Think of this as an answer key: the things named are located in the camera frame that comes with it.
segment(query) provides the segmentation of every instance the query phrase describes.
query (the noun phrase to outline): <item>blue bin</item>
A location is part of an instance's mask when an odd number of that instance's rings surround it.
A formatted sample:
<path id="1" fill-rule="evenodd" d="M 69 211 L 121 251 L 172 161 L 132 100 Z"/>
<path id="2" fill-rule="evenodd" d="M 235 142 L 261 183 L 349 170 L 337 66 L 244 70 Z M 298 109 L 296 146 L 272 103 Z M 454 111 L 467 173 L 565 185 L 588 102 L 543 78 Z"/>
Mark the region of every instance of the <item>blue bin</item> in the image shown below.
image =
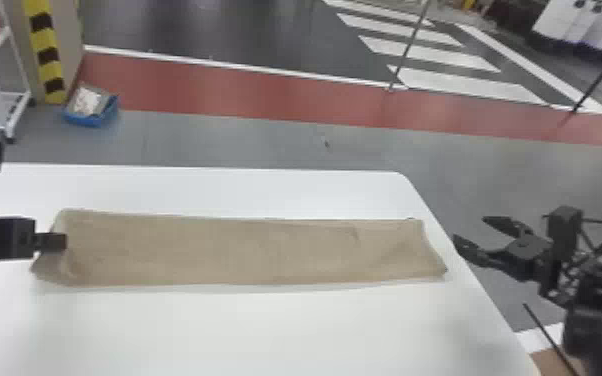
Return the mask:
<path id="1" fill-rule="evenodd" d="M 68 108 L 63 108 L 63 118 L 70 124 L 81 125 L 89 128 L 100 128 L 114 118 L 119 109 L 119 97 L 113 95 L 107 101 L 107 105 L 103 112 L 99 115 L 81 116 L 68 111 Z"/>

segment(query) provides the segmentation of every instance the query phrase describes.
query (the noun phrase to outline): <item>red floor stripe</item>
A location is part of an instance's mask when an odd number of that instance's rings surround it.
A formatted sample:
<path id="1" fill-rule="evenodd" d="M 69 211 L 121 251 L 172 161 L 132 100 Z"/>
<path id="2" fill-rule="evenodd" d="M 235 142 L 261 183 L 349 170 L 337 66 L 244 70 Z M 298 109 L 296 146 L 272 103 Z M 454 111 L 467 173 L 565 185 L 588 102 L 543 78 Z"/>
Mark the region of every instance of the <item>red floor stripe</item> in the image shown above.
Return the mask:
<path id="1" fill-rule="evenodd" d="M 224 115 L 602 145 L 602 115 L 199 65 L 87 54 L 80 79 L 128 110 Z"/>

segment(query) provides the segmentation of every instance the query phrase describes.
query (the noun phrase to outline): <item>cable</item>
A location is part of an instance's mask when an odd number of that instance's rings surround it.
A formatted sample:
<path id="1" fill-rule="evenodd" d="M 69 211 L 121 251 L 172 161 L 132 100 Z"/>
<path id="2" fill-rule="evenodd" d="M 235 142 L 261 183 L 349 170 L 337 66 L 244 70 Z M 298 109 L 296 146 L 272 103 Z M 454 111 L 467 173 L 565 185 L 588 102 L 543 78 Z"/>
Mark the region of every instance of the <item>cable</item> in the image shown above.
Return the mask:
<path id="1" fill-rule="evenodd" d="M 558 344 L 555 343 L 555 341 L 553 341 L 553 338 L 551 338 L 551 336 L 548 334 L 548 332 L 546 331 L 544 326 L 541 324 L 541 321 L 539 321 L 539 318 L 534 314 L 534 312 L 532 312 L 532 309 L 530 309 L 530 306 L 527 305 L 527 303 L 523 303 L 523 307 L 525 308 L 525 311 L 527 311 L 527 313 L 530 315 L 530 318 L 532 318 L 532 321 L 534 321 L 534 323 L 537 324 L 537 326 L 542 331 L 542 333 L 544 333 L 544 336 L 546 337 L 548 342 L 551 344 L 551 346 L 553 346 L 553 350 L 555 350 L 555 352 L 558 354 L 558 357 L 560 358 L 560 360 L 562 360 L 562 362 L 565 363 L 565 366 L 567 366 L 567 369 L 569 370 L 569 372 L 571 372 L 571 374 L 574 376 L 580 376 L 579 373 L 576 372 L 576 369 L 574 368 L 572 363 L 569 361 L 569 359 L 567 359 L 567 357 L 562 352 L 562 350 L 560 350 L 560 347 L 558 346 Z"/>

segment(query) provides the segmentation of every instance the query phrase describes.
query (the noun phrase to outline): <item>concrete floor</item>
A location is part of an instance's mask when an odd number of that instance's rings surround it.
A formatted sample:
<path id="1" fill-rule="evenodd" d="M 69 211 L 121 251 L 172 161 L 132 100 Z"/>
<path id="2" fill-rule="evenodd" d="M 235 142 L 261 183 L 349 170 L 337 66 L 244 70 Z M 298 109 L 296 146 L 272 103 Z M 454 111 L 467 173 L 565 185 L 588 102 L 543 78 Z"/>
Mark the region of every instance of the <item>concrete floor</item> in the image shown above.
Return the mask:
<path id="1" fill-rule="evenodd" d="M 442 226 L 487 247 L 507 238 L 480 221 L 510 215 L 538 228 L 558 205 L 602 218 L 602 147 L 410 130 L 122 111 L 102 129 L 67 125 L 58 107 L 29 110 L 7 161 L 197 167 L 399 171 Z M 590 229 L 601 237 L 602 228 Z M 501 273 L 474 268 L 514 330 L 564 312 Z"/>

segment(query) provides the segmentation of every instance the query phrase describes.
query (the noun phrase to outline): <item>white table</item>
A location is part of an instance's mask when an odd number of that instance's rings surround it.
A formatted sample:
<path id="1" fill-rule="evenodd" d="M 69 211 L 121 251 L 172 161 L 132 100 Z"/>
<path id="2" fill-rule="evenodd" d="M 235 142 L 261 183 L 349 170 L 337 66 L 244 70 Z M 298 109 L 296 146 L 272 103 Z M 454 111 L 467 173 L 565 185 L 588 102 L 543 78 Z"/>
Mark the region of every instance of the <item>white table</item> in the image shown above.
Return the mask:
<path id="1" fill-rule="evenodd" d="M 408 180 L 391 172 L 7 164 L 0 215 L 65 207 L 217 217 L 423 219 L 444 281 L 71 289 L 0 263 L 0 376 L 533 376 Z"/>

